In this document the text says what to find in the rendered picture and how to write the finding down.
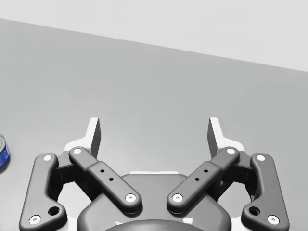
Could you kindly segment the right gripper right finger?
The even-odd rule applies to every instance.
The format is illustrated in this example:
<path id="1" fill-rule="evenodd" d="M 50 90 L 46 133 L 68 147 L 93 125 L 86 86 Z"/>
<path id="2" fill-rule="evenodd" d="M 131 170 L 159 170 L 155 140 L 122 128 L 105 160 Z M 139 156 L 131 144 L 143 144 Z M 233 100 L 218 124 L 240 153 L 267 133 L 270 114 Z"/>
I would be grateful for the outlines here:
<path id="1" fill-rule="evenodd" d="M 167 208 L 183 214 L 205 193 L 218 200 L 234 183 L 245 186 L 250 203 L 241 223 L 252 231 L 287 231 L 289 218 L 274 159 L 266 153 L 248 155 L 244 146 L 224 137 L 219 119 L 208 122 L 211 159 L 203 162 L 167 196 Z"/>

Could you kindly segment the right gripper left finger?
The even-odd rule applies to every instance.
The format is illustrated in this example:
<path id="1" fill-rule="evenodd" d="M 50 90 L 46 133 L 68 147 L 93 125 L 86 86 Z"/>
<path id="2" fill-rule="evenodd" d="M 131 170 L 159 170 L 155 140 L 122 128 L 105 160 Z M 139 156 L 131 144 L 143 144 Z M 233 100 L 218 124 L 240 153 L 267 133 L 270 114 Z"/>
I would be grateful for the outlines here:
<path id="1" fill-rule="evenodd" d="M 19 220 L 22 231 L 56 231 L 66 225 L 66 208 L 58 197 L 67 183 L 94 199 L 104 193 L 123 213 L 141 210 L 140 194 L 105 162 L 97 160 L 101 142 L 100 120 L 92 117 L 85 136 L 65 145 L 61 155 L 43 153 L 33 163 Z"/>

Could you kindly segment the blue flat can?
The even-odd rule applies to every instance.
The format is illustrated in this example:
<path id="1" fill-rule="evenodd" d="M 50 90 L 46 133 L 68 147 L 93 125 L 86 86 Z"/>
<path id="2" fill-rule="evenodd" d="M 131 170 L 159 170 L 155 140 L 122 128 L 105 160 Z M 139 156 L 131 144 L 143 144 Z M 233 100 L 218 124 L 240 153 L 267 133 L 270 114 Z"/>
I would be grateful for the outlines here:
<path id="1" fill-rule="evenodd" d="M 10 149 L 5 137 L 0 133 L 0 174 L 4 172 L 10 163 Z"/>

